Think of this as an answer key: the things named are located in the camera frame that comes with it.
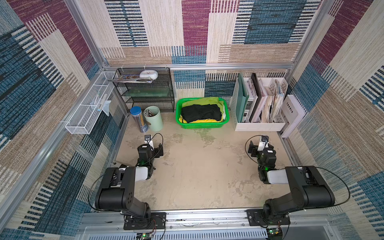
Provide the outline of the black shorts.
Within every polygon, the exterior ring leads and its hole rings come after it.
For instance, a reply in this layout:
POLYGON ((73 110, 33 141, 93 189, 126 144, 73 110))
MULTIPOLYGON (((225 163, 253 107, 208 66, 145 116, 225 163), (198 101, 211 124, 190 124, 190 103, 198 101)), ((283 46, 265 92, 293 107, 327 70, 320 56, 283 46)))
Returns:
POLYGON ((181 115, 187 122, 196 120, 214 119, 222 121, 223 113, 217 104, 214 105, 191 105, 181 108, 181 115))

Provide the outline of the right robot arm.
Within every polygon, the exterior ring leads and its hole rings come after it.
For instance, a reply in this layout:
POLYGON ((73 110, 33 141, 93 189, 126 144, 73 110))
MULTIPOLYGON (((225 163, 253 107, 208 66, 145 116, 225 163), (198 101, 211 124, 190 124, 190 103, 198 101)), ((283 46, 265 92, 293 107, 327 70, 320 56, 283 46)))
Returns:
POLYGON ((263 184, 288 185, 290 188, 288 194, 266 200, 262 209, 248 210, 251 226, 285 225, 290 223, 289 213, 335 205, 335 195, 316 167, 285 167, 277 170, 274 148, 265 146, 260 149, 253 143, 250 143, 247 153, 257 159, 258 174, 263 184))

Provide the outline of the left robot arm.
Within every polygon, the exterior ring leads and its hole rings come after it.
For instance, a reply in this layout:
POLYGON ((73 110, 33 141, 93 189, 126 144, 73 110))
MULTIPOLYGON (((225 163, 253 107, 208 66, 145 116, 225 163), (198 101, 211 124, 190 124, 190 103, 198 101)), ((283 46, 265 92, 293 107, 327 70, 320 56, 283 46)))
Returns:
POLYGON ((163 145, 153 148, 142 144, 138 153, 135 167, 106 169, 92 207, 100 212, 119 212, 124 218, 124 230, 163 229, 163 218, 152 215, 150 205, 135 197, 136 182, 152 177, 154 159, 164 155, 163 145))

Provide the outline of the mint green cup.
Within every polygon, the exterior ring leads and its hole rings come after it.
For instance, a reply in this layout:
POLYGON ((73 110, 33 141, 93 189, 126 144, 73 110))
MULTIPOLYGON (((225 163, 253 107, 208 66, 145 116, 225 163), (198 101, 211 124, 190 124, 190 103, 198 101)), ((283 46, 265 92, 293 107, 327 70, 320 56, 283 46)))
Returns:
POLYGON ((163 119, 161 116, 160 109, 158 107, 147 107, 144 110, 144 117, 151 131, 159 132, 163 129, 163 119))

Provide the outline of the blue lid pencil jar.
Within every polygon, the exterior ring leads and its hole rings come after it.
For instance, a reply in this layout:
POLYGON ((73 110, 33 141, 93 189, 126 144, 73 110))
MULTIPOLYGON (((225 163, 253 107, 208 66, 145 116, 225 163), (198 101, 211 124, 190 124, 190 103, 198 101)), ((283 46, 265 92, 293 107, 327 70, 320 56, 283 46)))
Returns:
POLYGON ((137 125, 140 129, 140 132, 146 133, 149 130, 149 127, 148 127, 148 125, 144 119, 142 109, 138 106, 134 106, 130 109, 130 113, 131 113, 133 119, 135 120, 135 122, 137 123, 137 125))

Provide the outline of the white box with text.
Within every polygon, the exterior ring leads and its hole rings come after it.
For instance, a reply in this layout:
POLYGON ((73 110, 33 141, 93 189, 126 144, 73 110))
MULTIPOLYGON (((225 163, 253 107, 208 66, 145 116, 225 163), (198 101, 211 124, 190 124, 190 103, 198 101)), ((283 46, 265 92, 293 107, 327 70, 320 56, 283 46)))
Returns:
POLYGON ((282 128, 281 137, 285 139, 299 125, 306 112, 294 95, 287 95, 283 102, 281 114, 286 123, 282 128))

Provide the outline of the white file organizer box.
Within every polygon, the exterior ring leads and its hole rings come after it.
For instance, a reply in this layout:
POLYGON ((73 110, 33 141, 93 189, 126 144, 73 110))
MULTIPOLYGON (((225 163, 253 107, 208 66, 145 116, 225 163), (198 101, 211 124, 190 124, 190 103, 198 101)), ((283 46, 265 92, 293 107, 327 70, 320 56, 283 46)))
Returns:
POLYGON ((249 98, 243 122, 237 122, 238 77, 230 101, 230 116, 235 131, 279 132, 285 126, 281 115, 288 84, 285 78, 259 78, 255 73, 245 78, 249 98))

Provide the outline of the green plastic basket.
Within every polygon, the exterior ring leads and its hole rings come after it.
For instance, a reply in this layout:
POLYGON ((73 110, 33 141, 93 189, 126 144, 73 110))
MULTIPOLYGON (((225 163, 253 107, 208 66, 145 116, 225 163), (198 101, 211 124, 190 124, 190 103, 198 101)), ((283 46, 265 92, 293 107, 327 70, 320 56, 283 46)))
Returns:
POLYGON ((224 124, 226 124, 229 119, 230 119, 230 116, 229 116, 229 110, 228 110, 228 106, 227 106, 227 102, 220 98, 220 100, 222 101, 225 101, 226 103, 226 106, 225 106, 225 110, 226 110, 226 119, 221 122, 221 123, 204 123, 204 124, 183 124, 183 123, 180 123, 179 122, 179 117, 181 115, 181 105, 182 103, 188 101, 188 100, 196 100, 196 99, 200 99, 200 98, 184 98, 184 99, 180 99, 178 102, 177 102, 177 107, 176 107, 176 122, 183 128, 183 129, 212 129, 212 128, 221 128, 224 124))

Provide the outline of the green folder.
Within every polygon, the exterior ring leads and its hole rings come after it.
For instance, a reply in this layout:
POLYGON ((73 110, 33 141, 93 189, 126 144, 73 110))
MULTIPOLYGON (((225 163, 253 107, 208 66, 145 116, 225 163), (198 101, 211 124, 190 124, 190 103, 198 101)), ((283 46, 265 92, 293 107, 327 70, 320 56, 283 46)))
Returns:
POLYGON ((237 95, 237 104, 236 104, 236 116, 237 122, 242 123, 247 106, 247 101, 249 94, 247 91, 247 83, 241 73, 238 74, 238 95, 237 95))

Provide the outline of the lime green folded cloth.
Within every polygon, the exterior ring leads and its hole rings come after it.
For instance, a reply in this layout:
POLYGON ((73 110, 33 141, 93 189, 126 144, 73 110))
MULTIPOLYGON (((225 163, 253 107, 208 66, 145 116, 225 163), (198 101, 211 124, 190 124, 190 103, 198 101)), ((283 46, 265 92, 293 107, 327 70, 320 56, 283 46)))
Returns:
POLYGON ((196 100, 188 100, 182 103, 181 108, 186 106, 191 106, 191 105, 214 105, 214 104, 217 104, 220 107, 224 117, 224 119, 222 120, 223 122, 227 116, 226 110, 225 110, 226 103, 225 101, 220 100, 220 98, 218 97, 208 97, 208 98, 200 98, 196 100))

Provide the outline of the white round object on shelf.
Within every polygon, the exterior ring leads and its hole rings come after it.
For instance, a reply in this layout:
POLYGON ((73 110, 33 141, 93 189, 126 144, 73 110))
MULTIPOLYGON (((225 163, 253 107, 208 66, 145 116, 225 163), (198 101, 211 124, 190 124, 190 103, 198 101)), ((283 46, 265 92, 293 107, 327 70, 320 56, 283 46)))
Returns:
POLYGON ((144 80, 156 80, 159 74, 155 70, 144 70, 140 73, 140 78, 144 80))

